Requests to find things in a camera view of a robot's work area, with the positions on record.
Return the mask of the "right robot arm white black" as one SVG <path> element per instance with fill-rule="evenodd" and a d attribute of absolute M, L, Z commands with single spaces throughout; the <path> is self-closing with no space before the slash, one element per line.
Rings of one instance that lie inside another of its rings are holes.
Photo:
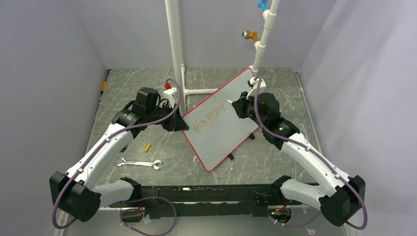
<path fill-rule="evenodd" d="M 282 176 L 271 185 L 275 203 L 295 200 L 319 210 L 335 226 L 366 228 L 365 180 L 350 176 L 320 154 L 293 123 L 282 117 L 272 93 L 252 97 L 242 92 L 231 105 L 239 118 L 254 121 L 270 144 L 295 159 L 317 182 L 310 185 Z"/>

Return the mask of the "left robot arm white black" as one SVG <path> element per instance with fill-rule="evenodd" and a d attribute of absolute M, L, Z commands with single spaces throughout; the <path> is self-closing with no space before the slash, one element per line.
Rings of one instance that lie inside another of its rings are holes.
<path fill-rule="evenodd" d="M 128 177 L 105 185 L 96 183 L 116 155 L 148 126 L 160 125 L 170 132 L 189 129 L 179 112 L 180 98 L 177 88 L 169 88 L 163 94 L 153 88 L 139 89 L 136 98 L 116 113 L 104 135 L 80 161 L 65 173 L 52 174 L 49 185 L 56 228 L 60 227 L 56 219 L 59 209 L 86 222 L 101 207 L 117 202 L 133 207 L 140 202 L 142 186 Z"/>

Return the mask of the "pink framed whiteboard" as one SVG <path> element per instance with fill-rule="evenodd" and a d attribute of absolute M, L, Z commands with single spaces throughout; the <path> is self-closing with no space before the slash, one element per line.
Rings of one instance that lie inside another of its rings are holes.
<path fill-rule="evenodd" d="M 252 77 L 252 69 L 244 69 L 182 117 L 189 126 L 183 134 L 208 172 L 258 129 L 253 121 L 240 119 L 227 101 L 250 91 L 247 81 Z"/>

